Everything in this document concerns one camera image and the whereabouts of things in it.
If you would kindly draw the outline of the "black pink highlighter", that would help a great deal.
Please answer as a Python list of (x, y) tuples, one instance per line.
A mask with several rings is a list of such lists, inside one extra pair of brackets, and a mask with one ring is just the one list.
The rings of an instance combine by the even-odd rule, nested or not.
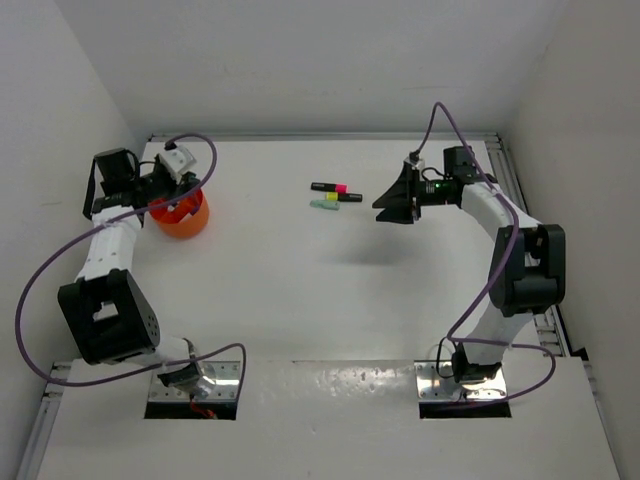
[(343, 194), (348, 191), (348, 187), (345, 184), (326, 183), (326, 182), (312, 182), (310, 185), (310, 189), (312, 191), (339, 193), (339, 194)]

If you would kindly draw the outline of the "black yellow highlighter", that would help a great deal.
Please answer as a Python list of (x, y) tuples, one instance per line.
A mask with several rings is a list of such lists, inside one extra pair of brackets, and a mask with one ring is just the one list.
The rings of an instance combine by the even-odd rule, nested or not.
[(325, 199), (331, 202), (343, 202), (343, 203), (362, 203), (363, 196), (357, 193), (346, 192), (328, 192), (325, 195)]

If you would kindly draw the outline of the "pale green highlighter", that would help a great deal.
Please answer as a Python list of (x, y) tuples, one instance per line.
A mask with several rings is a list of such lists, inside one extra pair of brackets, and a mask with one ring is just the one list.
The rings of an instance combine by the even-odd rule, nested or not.
[(340, 209), (340, 203), (338, 201), (331, 201), (331, 200), (312, 200), (310, 202), (310, 206), (312, 208), (318, 208), (318, 209), (323, 209), (323, 210), (330, 210), (330, 211), (338, 211)]

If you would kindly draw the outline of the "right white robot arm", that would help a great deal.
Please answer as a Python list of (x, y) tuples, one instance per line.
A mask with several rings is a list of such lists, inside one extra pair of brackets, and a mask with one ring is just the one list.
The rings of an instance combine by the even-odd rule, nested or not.
[(409, 154), (395, 182), (376, 199), (377, 221), (411, 225), (427, 206), (454, 205), (471, 216), (494, 243), (488, 279), (464, 319), (488, 302), (478, 323), (464, 338), (456, 322), (447, 333), (454, 344), (452, 377), (458, 383), (495, 376), (505, 351), (536, 315), (560, 304), (566, 290), (566, 237), (557, 224), (543, 224), (509, 200), (486, 174), (469, 147), (443, 152), (443, 174), (423, 177), (419, 152)]

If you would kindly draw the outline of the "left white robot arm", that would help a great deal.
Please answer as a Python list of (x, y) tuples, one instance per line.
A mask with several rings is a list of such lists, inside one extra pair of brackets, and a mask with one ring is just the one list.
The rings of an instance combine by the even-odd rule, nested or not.
[(130, 362), (155, 364), (166, 387), (199, 395), (203, 385), (194, 344), (164, 336), (159, 321), (131, 273), (142, 208), (171, 201), (190, 209), (199, 205), (194, 187), (196, 160), (183, 146), (157, 154), (152, 170), (128, 149), (95, 155), (83, 215), (97, 232), (76, 279), (60, 287), (58, 303), (83, 360), (90, 365)]

